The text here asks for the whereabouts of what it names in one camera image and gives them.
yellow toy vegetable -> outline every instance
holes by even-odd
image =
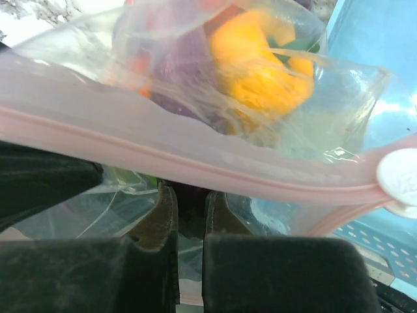
[[[313,63],[292,57],[284,64],[270,51],[268,37],[283,46],[295,40],[295,30],[289,22],[252,10],[232,18],[210,36],[220,81],[225,92],[240,103],[232,107],[243,129],[231,125],[233,134],[267,127],[313,92]],[[262,118],[253,117],[253,111]]]

perforated hole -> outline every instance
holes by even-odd
[[[410,278],[410,275],[408,273],[404,272],[404,271],[400,271],[400,274],[407,277],[407,278]]]

plastic bag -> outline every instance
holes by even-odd
[[[228,15],[231,5],[234,13]],[[296,40],[309,39],[310,51],[297,50],[293,36],[292,46],[283,49],[288,31],[271,40],[280,49],[254,44],[266,37],[244,40],[251,32],[236,36],[242,39],[236,47],[224,40],[228,35],[213,44],[213,34],[251,12],[262,18],[232,23],[231,29],[250,25],[263,34],[262,27],[289,25]],[[179,45],[187,36],[195,46]],[[324,234],[346,218],[401,202],[400,184],[387,191],[377,168],[393,151],[417,147],[416,106],[392,73],[329,58],[325,41],[324,25],[292,1],[143,0],[34,38],[16,49],[26,57],[0,55],[0,139],[189,185],[297,203],[292,229]],[[237,48],[229,67],[225,55]],[[290,67],[276,66],[276,60]],[[182,70],[190,65],[193,71]],[[208,69],[213,67],[215,82]],[[252,90],[252,82],[273,85]],[[285,92],[275,94],[271,86],[284,86]],[[286,101],[260,111],[246,103],[270,93]],[[393,127],[377,131],[376,121],[387,114]],[[388,173],[398,175],[395,184],[407,182],[403,174],[412,166],[410,160],[399,164],[401,171]]]
[[[158,189],[149,178],[104,167],[104,182],[100,186],[22,220],[0,238],[10,240],[16,236],[16,230],[30,239],[122,236],[157,201]]]

yellow bell pepper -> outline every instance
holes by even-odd
[[[295,30],[262,10],[242,13],[210,36],[219,79],[225,92],[240,102],[233,110],[243,129],[231,126],[233,134],[267,127],[312,95],[313,63],[292,57],[284,65],[269,49],[271,36],[283,45],[295,39]],[[264,118],[252,117],[247,109]]]

blue tray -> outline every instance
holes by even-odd
[[[328,24],[330,55],[393,70],[417,99],[416,16],[415,0],[339,0]],[[387,127],[388,116],[380,121],[382,134],[397,126]],[[417,299],[417,220],[380,209],[335,234],[382,257],[375,272]]]

